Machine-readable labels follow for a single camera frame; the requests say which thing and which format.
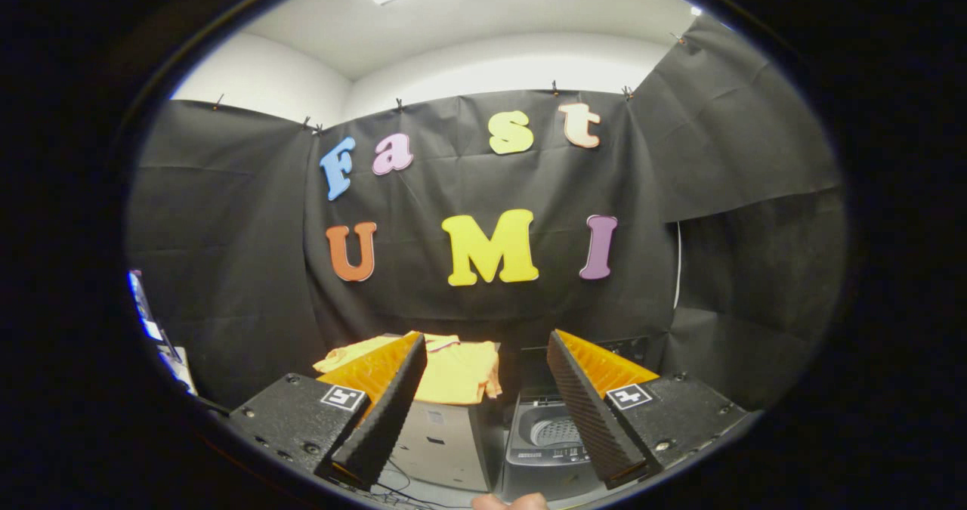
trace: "black foam pad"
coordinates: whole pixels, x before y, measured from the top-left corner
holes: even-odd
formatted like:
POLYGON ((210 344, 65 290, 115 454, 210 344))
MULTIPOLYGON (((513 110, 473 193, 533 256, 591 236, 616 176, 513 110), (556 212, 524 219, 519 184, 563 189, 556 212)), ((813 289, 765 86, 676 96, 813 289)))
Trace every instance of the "black foam pad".
POLYGON ((608 489, 660 470, 618 423, 556 331, 547 342, 547 364, 595 473, 608 489))
POLYGON ((336 449, 331 464, 322 462, 317 473, 331 475, 364 490, 376 483, 400 437, 424 368, 426 344, 424 336, 420 335, 363 424, 336 449))

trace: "letter m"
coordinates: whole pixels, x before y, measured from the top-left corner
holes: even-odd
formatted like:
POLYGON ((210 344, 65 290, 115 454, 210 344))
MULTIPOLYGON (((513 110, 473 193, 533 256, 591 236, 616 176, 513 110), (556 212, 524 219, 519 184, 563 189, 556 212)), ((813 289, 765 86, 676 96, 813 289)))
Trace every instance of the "letter m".
POLYGON ((534 221, 530 210, 508 210, 500 216, 493 237, 480 230, 470 216, 446 218, 441 227, 450 234, 453 250, 453 273, 446 279, 451 286, 473 286, 477 275, 470 270, 474 262, 484 282, 493 282, 500 259, 504 269, 500 271, 502 282, 529 282, 538 278, 538 269, 531 262, 531 243, 528 228, 534 221))

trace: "yellow cloth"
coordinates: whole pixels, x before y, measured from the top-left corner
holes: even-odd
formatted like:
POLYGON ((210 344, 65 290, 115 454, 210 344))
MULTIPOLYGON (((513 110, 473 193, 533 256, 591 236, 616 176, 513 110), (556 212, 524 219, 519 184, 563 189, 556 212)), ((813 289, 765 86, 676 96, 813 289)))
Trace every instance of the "yellow cloth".
MULTIPOLYGON (((415 400, 439 404, 477 404, 486 396, 503 393, 498 371, 500 362, 493 342, 461 342, 456 335, 426 338, 426 369, 415 400)), ((326 358, 312 365, 318 372, 331 372, 398 337, 378 335, 345 348, 332 349, 326 358)))

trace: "washing machine drum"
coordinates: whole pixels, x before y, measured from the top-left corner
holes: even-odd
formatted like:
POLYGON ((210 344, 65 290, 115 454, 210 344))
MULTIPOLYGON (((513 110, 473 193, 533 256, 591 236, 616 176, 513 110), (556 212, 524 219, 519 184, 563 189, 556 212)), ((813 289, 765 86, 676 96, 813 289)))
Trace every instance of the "washing machine drum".
POLYGON ((542 419, 531 427, 529 437, 532 445, 538 448, 553 447, 559 444, 567 446, 581 444, 581 435, 577 433, 577 427, 570 417, 557 417, 553 419, 542 419))

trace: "hand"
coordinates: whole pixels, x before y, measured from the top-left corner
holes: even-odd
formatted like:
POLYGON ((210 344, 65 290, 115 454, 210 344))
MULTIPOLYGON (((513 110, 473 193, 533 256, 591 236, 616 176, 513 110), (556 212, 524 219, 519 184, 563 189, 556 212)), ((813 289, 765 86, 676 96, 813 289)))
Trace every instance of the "hand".
POLYGON ((470 503, 474 510, 547 510, 547 500, 541 493, 522 496, 510 505, 493 495, 481 495, 470 503))

